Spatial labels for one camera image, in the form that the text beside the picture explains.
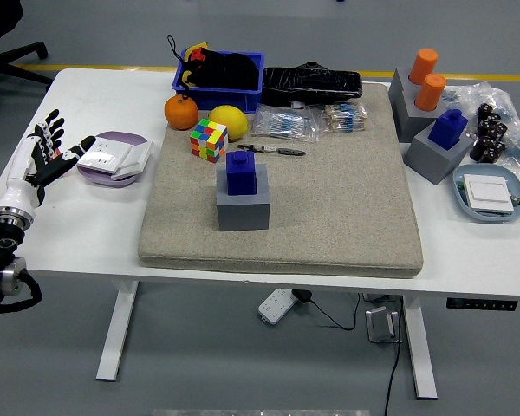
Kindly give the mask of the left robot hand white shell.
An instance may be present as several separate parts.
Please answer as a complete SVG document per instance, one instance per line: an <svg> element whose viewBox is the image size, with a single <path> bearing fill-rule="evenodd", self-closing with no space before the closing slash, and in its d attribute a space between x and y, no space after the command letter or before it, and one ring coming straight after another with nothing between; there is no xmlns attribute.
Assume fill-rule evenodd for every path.
<svg viewBox="0 0 520 416"><path fill-rule="evenodd" d="M59 151L64 119L55 109L38 121L15 151L0 198L0 215L18 214L28 218L44 199L44 188L73 168L96 142L90 135L64 152Z"/></svg>

